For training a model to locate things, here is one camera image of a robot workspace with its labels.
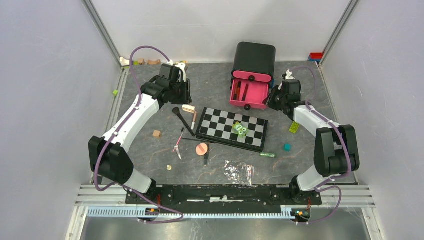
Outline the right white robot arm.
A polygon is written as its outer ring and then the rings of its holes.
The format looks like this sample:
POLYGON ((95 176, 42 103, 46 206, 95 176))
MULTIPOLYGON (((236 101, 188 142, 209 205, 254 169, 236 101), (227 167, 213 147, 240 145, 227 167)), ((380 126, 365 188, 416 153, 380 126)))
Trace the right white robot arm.
POLYGON ((352 125, 339 124, 318 112, 309 100, 302 100, 301 82, 290 69, 282 77, 281 84, 268 95, 266 106, 282 111, 315 138, 313 165, 292 179, 288 191, 293 203, 302 204, 309 193, 323 192, 324 185, 347 178, 360 168, 357 135, 352 125))

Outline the black eyeliner pencil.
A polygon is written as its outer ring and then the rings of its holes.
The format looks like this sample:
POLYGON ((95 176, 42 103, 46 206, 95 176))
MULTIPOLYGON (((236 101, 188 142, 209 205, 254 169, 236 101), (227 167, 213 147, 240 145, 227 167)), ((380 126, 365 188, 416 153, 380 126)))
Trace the black eyeliner pencil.
POLYGON ((206 142, 205 144, 207 148, 206 148, 206 153, 204 155, 204 166, 207 166, 209 161, 209 155, 210 155, 210 142, 206 142))

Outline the dark red pencil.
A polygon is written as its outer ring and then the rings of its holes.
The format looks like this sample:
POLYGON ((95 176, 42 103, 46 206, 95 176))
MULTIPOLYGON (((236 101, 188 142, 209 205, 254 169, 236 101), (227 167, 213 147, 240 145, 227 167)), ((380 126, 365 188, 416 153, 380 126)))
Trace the dark red pencil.
POLYGON ((239 81, 237 83, 237 85, 236 85, 236 89, 235 89, 235 93, 234 93, 234 98, 233 98, 235 101, 238 101, 239 98, 240 98, 241 85, 242 85, 242 82, 241 81, 239 81))

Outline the green tube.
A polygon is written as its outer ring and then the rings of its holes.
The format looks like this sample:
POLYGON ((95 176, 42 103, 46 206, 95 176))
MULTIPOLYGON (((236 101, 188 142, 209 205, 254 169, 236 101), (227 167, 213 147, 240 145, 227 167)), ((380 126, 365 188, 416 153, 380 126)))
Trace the green tube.
POLYGON ((261 157, 266 157, 266 158, 275 158, 276 157, 275 153, 269 153, 269 152, 261 152, 259 155, 261 157))

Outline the red lip gloss tube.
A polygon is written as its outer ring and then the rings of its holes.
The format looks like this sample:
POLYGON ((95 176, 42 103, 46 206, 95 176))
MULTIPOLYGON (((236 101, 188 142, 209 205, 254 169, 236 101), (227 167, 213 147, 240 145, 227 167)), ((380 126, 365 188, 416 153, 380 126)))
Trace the red lip gloss tube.
POLYGON ((242 98, 241 98, 241 101, 242 102, 245 102, 246 101, 248 89, 249 89, 249 85, 246 84, 245 87, 244 87, 242 98))

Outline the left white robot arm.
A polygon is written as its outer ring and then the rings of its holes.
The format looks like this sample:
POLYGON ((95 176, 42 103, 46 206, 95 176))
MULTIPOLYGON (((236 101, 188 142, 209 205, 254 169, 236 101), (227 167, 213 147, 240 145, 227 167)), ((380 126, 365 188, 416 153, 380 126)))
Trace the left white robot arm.
POLYGON ((145 124, 165 104, 188 105, 192 102, 187 68, 185 62, 162 64, 159 74, 139 88, 122 118, 103 136, 93 136, 89 140, 89 160, 94 176, 137 191, 145 204, 156 200, 155 181, 135 169, 128 151, 145 124))

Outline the beige white makeup pen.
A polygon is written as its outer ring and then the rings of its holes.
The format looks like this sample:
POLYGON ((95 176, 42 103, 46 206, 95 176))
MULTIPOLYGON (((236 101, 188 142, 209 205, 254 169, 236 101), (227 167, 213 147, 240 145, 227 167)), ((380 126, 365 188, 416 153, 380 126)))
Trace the beige white makeup pen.
POLYGON ((193 113, 193 119, 192 119, 191 128, 190 128, 191 130, 194 130, 194 128, 195 128, 196 120, 197 120, 197 115, 198 115, 198 112, 195 111, 193 113))

